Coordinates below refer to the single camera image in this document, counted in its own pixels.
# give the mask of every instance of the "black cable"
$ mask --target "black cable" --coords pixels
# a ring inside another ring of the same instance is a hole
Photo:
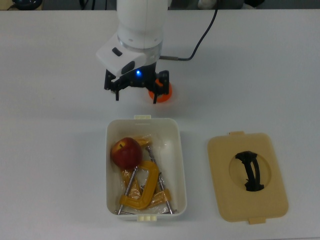
[[[203,39],[205,38],[205,36],[209,32],[211,26],[214,24],[214,21],[216,19],[217,13],[218,13],[218,9],[219,9],[219,0],[216,1],[216,6],[215,6],[213,18],[212,18],[208,28],[206,29],[206,31],[204,32],[204,34],[200,38],[199,42],[195,46],[195,48],[193,50],[193,53],[191,54],[190,57],[188,57],[188,58],[180,58],[180,57],[176,57],[176,56],[160,56],[160,59],[162,59],[162,60],[173,60],[173,61],[189,61],[189,60],[191,60],[195,56],[195,54],[196,54],[201,42],[203,41]]]
[[[85,2],[83,0],[79,0],[79,2],[80,2],[81,10],[84,10],[89,0],[86,0]]]

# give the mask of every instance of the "metal rod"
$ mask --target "metal rod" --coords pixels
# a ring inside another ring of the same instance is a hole
[[[128,186],[126,187],[126,190],[125,190],[125,193],[124,193],[125,196],[128,196],[128,195],[129,195],[129,192],[130,192],[132,183],[134,182],[135,175],[136,175],[137,171],[138,171],[138,167],[136,166],[136,167],[134,168],[132,174],[131,174],[131,177],[130,177],[130,180],[129,180],[129,184],[128,184]],[[121,204],[121,206],[120,206],[120,208],[119,208],[119,211],[118,211],[118,215],[121,215],[123,208],[124,208],[124,205]]]
[[[149,153],[150,160],[151,160],[155,165],[157,165],[157,162],[156,162],[155,156],[154,156],[153,153],[152,153],[151,147],[150,147],[150,146],[147,146],[145,149],[146,149],[146,150],[148,151],[148,153]],[[161,191],[165,190],[165,186],[164,186],[164,184],[163,184],[163,182],[162,182],[162,173],[161,173],[161,172],[159,173],[158,183],[159,183],[159,186],[160,186],[160,190],[161,190]],[[169,213],[170,213],[170,214],[174,214],[175,211],[172,209],[172,206],[171,206],[170,202],[169,202],[168,200],[166,200],[166,201],[165,201],[165,204],[166,204],[166,207],[168,208]]]

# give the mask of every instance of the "blue led light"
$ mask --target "blue led light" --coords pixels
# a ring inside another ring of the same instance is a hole
[[[135,72],[135,74],[136,74],[137,77],[141,77],[141,76],[142,76],[142,73],[141,73],[139,70],[137,70],[137,71]]]

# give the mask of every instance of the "orange object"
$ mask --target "orange object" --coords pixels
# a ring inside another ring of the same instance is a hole
[[[163,86],[163,84],[159,81],[159,79],[155,80],[155,83],[158,84],[160,87]],[[167,101],[171,97],[171,95],[172,95],[172,87],[171,87],[171,83],[169,83],[169,94],[159,95],[156,98],[156,102],[163,103],[163,102]],[[149,96],[150,96],[150,98],[154,99],[155,98],[154,92],[149,91]]]

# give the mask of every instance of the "yellow clamp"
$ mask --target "yellow clamp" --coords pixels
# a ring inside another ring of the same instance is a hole
[[[139,199],[133,199],[122,195],[120,198],[120,204],[137,210],[142,210],[148,207],[154,196],[159,177],[159,169],[152,161],[142,161],[138,167],[140,169],[147,170],[149,173],[142,195]]]

